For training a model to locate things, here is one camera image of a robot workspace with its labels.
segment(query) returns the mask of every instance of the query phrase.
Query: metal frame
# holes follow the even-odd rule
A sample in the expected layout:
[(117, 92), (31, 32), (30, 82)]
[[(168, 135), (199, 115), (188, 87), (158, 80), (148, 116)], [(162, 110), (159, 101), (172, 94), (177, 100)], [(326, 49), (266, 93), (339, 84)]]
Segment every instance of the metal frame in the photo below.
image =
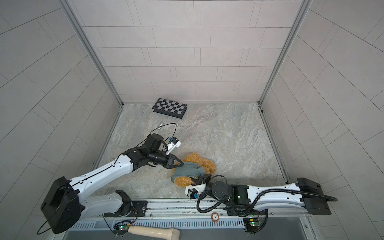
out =
[(68, 21), (70, 22), (73, 30), (77, 34), (77, 36), (80, 39), (80, 42), (83, 44), (85, 50), (87, 51), (89, 57), (91, 58), (92, 62), (94, 63), (96, 69), (99, 71), (100, 76), (104, 79), (106, 82), (108, 88), (112, 91), (113, 95), (115, 96), (116, 100), (118, 101), (120, 107), (123, 105), (123, 102), (120, 99), (120, 96), (118, 95), (116, 89), (114, 88), (112, 81), (110, 80), (109, 76), (107, 75), (107, 72), (105, 71), (103, 65), (101, 64), (101, 61), (97, 57), (95, 51), (93, 50), (93, 47), (91, 46), (87, 36), (85, 35), (85, 32), (83, 31), (83, 28), (79, 24), (79, 21), (77, 20), (75, 14), (73, 13), (70, 5), (68, 4), (67, 0), (58, 0), (61, 9), (63, 10), (65, 16), (67, 17)]
[(265, 101), (266, 95), (267, 95), (269, 89), (271, 88), (272, 82), (276, 78), (276, 75), (279, 72), (279, 69), (283, 63), (283, 60), (284, 60), (285, 56), (287, 55), (289, 48), (292, 45), (293, 39), (295, 38), (295, 36), (299, 30), (299, 27), (300, 27), (301, 23), (303, 22), (306, 13), (308, 12), (308, 9), (310, 7), (310, 3), (311, 3), (311, 0), (303, 0), (302, 4), (300, 6), (300, 9), (297, 12), (295, 21), (293, 22), (293, 25), (291, 27), (291, 30), (289, 31), (288, 37), (285, 40), (284, 46), (281, 49), (280, 55), (276, 61), (275, 66), (273, 67), (271, 76), (269, 77), (269, 80), (266, 83), (265, 89), (264, 89), (263, 94), (260, 98), (260, 101), (259, 101), (260, 106), (262, 106), (262, 104)]

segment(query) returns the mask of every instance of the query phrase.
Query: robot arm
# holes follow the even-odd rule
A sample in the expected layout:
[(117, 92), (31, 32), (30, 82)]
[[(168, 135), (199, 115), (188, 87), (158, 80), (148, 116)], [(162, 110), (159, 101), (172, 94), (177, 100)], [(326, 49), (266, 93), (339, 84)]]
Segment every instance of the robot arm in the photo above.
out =
[[(166, 146), (165, 151), (159, 150), (162, 144)], [(131, 211), (131, 199), (124, 191), (89, 196), (114, 179), (149, 163), (167, 169), (183, 166), (180, 159), (170, 154), (171, 150), (180, 145), (177, 138), (171, 139), (166, 145), (162, 136), (150, 134), (142, 146), (128, 149), (104, 166), (70, 180), (65, 177), (55, 180), (41, 205), (41, 211), (52, 231), (61, 233), (80, 219), (106, 212), (127, 215)]]

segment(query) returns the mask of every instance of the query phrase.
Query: metal base plate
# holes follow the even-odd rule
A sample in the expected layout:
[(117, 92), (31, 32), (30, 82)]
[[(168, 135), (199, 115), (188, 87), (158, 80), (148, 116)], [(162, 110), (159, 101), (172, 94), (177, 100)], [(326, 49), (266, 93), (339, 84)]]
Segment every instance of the metal base plate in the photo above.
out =
[[(137, 210), (138, 212), (138, 216), (136, 216), (135, 214), (135, 217), (144, 217), (145, 216), (145, 212), (147, 210), (147, 204), (148, 202), (147, 201), (132, 201), (132, 204), (133, 204), (133, 207)], [(124, 217), (133, 217), (133, 211), (131, 211), (127, 216), (124, 216)], [(119, 216), (118, 214), (115, 214), (115, 213), (105, 213), (104, 214), (104, 217), (121, 217)]]

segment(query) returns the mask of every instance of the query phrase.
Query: small metal part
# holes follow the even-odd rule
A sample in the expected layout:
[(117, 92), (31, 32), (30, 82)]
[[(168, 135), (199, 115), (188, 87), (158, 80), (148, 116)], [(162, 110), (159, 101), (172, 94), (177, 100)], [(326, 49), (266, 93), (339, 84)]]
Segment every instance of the small metal part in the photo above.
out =
[(214, 221), (214, 222), (218, 222), (219, 218), (220, 218), (220, 217), (218, 216), (218, 213), (217, 213), (217, 212), (212, 213), (212, 215), (211, 215), (211, 219), (212, 219), (212, 221)]

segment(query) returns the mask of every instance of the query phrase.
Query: black and white checkered board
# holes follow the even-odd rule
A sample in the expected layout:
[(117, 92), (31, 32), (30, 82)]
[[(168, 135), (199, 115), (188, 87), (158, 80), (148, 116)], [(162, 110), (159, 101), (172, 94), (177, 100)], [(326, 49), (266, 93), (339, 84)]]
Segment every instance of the black and white checkered board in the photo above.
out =
[(156, 113), (162, 113), (176, 118), (183, 118), (184, 113), (187, 110), (187, 105), (184, 103), (178, 103), (175, 101), (159, 98), (152, 108)]

